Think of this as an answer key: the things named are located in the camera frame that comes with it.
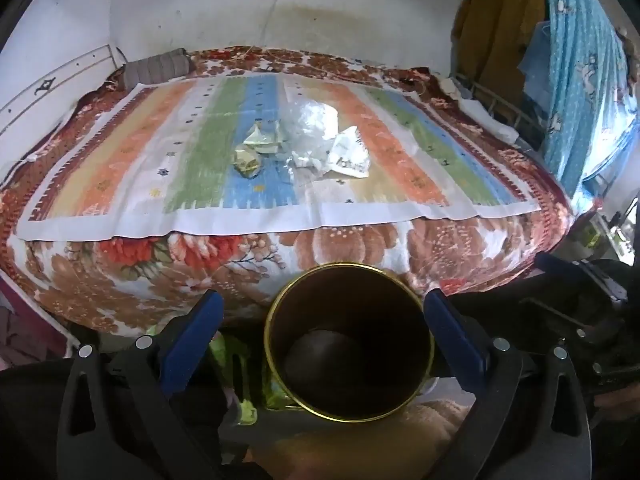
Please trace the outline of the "white printed paper bag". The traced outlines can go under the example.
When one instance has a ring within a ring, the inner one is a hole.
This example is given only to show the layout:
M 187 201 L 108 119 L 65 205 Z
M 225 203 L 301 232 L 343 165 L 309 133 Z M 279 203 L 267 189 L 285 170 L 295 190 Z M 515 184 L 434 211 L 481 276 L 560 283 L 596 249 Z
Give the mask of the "white printed paper bag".
M 326 155 L 326 172 L 342 176 L 364 179 L 369 177 L 369 151 L 356 126 L 341 131 L 335 138 L 329 154 Z

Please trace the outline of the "green plastic stool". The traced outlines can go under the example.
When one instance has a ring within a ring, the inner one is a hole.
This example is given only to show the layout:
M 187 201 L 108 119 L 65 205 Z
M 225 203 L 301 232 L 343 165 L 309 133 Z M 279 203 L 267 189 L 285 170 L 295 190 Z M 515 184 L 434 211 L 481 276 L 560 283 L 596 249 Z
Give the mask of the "green plastic stool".
M 254 426 L 258 411 L 285 412 L 294 408 L 293 400 L 277 382 L 266 359 L 239 339 L 217 332 L 209 343 L 222 374 L 224 393 L 235 408 L 238 426 Z

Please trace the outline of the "gold rimmed trash can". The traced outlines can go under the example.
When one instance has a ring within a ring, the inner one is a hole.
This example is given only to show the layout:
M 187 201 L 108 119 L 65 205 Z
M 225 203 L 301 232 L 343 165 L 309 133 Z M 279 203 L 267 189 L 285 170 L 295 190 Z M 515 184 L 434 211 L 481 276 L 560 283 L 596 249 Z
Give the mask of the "gold rimmed trash can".
M 434 337 L 421 300 L 361 263 L 327 263 L 274 298 L 264 348 L 274 380 L 305 411 L 362 424 L 390 416 L 431 378 Z

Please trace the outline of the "striped colourful bed mat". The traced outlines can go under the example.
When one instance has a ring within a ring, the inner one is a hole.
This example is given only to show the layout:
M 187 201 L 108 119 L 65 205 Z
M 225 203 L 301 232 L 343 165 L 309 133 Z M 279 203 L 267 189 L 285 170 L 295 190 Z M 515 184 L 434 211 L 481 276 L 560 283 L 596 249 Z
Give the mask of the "striped colourful bed mat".
M 282 148 L 253 179 L 233 167 L 254 122 L 279 123 L 288 103 L 338 111 L 359 129 L 369 177 L 295 168 Z M 17 222 L 22 240 L 91 242 L 171 232 L 239 235 L 416 218 L 497 219 L 540 208 L 477 125 L 459 126 L 413 92 L 285 74 L 140 84 L 42 178 Z

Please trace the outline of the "grey striped pillow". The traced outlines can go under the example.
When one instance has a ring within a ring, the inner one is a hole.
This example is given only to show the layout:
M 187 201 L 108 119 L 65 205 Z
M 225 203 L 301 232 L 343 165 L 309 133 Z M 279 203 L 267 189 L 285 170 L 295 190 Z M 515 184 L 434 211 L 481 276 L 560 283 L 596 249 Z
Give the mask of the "grey striped pillow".
M 194 71 L 194 63 L 183 48 L 142 58 L 124 66 L 122 85 L 130 90 L 138 84 L 163 84 Z

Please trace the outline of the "floral red brown blanket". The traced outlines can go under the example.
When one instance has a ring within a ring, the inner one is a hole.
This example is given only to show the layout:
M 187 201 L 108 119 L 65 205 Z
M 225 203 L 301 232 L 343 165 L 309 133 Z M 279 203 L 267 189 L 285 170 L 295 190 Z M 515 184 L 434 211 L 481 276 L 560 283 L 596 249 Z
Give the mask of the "floral red brown blanket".
M 538 252 L 555 247 L 573 220 L 562 190 L 535 159 L 497 139 L 466 114 L 425 68 L 372 66 L 328 54 L 227 48 L 191 56 L 183 80 L 285 74 L 413 92 L 459 126 L 483 129 L 491 154 L 518 152 L 511 166 L 541 205 L 529 214 L 466 220 L 416 218 L 394 223 L 319 226 L 292 232 L 161 236 L 68 242 L 22 240 L 16 226 L 55 163 L 127 93 L 122 72 L 80 98 L 35 151 L 1 176 L 1 274 L 34 306 L 93 330 L 136 336 L 186 312 L 206 290 L 224 297 L 228 320 L 263 318 L 280 290 L 327 263 L 374 266 L 418 295 L 486 290 L 525 272 Z

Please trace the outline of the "mustard hanging garment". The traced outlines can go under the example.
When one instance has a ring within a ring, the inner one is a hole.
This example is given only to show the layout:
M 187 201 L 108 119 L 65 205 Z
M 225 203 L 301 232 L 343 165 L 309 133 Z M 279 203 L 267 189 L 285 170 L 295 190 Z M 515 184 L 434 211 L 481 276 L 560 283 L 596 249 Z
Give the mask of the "mustard hanging garment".
M 454 73 L 520 104 L 525 76 L 518 66 L 547 18 L 547 0 L 462 0 L 451 29 Z

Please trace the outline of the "blue patterned hanging cloth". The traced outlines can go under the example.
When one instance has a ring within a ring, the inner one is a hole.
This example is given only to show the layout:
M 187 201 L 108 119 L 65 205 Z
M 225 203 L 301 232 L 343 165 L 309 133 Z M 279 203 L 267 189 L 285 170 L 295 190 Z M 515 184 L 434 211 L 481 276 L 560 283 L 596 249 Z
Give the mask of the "blue patterned hanging cloth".
M 544 163 L 574 214 L 594 200 L 588 182 L 632 142 L 638 116 L 623 41 L 599 0 L 547 0 L 549 119 Z

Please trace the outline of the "cream snack wrapper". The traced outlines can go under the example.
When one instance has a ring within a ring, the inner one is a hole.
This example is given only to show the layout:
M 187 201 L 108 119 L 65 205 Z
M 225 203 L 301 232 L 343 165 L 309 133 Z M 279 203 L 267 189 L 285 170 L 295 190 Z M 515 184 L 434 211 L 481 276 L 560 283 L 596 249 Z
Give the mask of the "cream snack wrapper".
M 243 144 L 262 155 L 275 155 L 280 152 L 283 136 L 277 122 L 264 125 L 254 122 L 243 141 Z

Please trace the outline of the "clear plastic bag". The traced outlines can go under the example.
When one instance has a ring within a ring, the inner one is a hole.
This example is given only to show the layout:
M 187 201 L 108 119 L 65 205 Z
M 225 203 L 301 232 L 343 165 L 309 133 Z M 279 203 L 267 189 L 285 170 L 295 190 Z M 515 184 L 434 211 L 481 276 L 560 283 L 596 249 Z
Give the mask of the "clear plastic bag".
M 326 160 L 338 135 L 338 111 L 314 100 L 286 104 L 280 110 L 282 148 L 295 168 L 316 174 L 326 171 Z

